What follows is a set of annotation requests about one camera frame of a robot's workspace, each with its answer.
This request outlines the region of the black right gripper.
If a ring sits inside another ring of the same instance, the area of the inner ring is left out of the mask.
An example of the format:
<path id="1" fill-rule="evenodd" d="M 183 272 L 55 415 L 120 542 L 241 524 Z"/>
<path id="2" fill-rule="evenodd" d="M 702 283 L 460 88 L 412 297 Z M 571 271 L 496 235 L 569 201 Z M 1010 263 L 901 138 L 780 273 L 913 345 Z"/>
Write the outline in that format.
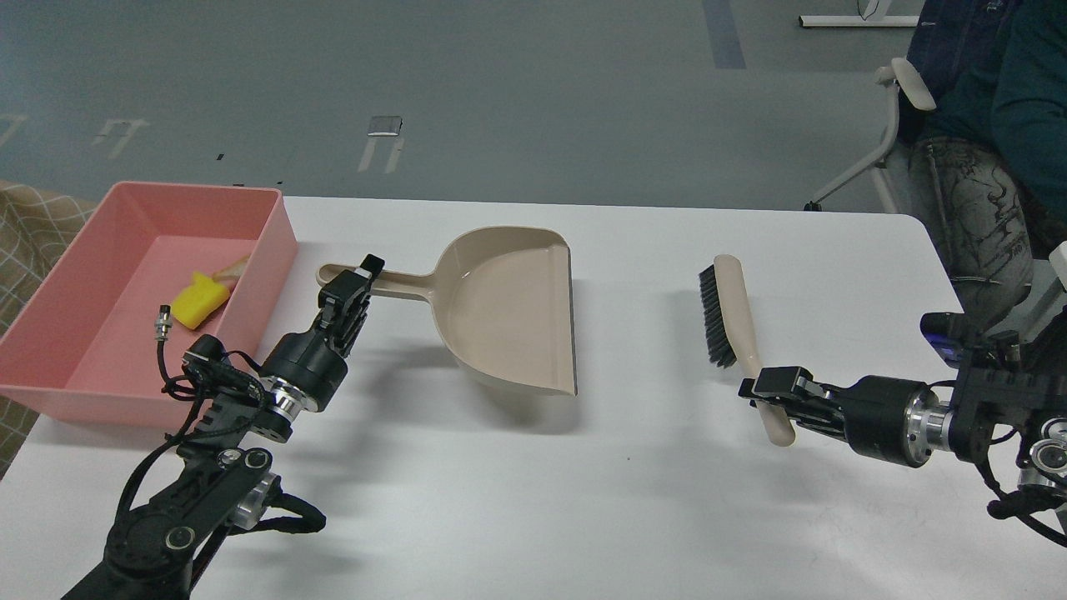
<path id="1" fill-rule="evenodd" d="M 794 425 L 845 442 L 858 455 L 910 468 L 949 451 L 952 413 L 931 385 L 866 376 L 850 386 L 816 381 L 800 366 L 764 367 L 746 378 L 739 397 L 751 400 L 769 439 L 794 439 Z"/>

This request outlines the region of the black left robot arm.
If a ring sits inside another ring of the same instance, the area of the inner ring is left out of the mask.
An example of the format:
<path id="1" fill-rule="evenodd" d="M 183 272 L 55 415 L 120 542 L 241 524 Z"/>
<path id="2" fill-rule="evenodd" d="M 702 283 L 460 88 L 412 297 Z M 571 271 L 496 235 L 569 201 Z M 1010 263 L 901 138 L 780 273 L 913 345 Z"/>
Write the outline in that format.
<path id="1" fill-rule="evenodd" d="M 266 361 L 250 360 L 246 369 L 209 334 L 184 353 L 182 375 L 168 375 L 164 354 L 157 354 L 164 394 L 190 402 L 189 414 L 134 468 L 102 560 L 66 598 L 188 599 L 229 537 L 324 528 L 319 509 L 283 490 L 272 453 L 245 448 L 243 440 L 287 442 L 298 415 L 332 402 L 383 267 L 367 255 L 330 278 L 308 330 L 283 335 Z"/>

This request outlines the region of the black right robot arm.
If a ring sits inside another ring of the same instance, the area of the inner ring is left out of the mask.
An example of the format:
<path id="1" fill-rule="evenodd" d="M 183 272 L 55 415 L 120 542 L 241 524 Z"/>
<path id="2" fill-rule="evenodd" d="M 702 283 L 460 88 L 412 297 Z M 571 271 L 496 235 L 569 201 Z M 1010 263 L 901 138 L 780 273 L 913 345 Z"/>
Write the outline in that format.
<path id="1" fill-rule="evenodd" d="M 1064 521 L 1064 368 L 1040 372 L 1017 333 L 983 337 L 960 312 L 927 312 L 919 330 L 953 379 L 869 375 L 839 386 L 800 366 L 774 366 L 744 379 L 739 396 L 867 458 L 919 468 L 934 452 L 953 453 L 994 494 L 987 514 L 1064 546 L 1064 528 L 1038 520 L 1052 512 Z"/>

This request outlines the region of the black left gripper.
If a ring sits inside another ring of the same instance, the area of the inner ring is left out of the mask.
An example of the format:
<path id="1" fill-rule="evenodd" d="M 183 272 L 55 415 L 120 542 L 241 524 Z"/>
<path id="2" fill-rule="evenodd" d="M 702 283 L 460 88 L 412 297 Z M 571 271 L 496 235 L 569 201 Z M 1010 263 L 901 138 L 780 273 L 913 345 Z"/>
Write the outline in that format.
<path id="1" fill-rule="evenodd" d="M 367 254 L 359 266 L 333 277 L 318 295 L 319 312 L 308 330 L 290 332 L 262 361 L 262 384 L 269 388 L 272 413 L 320 413 L 348 373 L 351 353 L 367 318 L 367 298 L 385 260 Z"/>

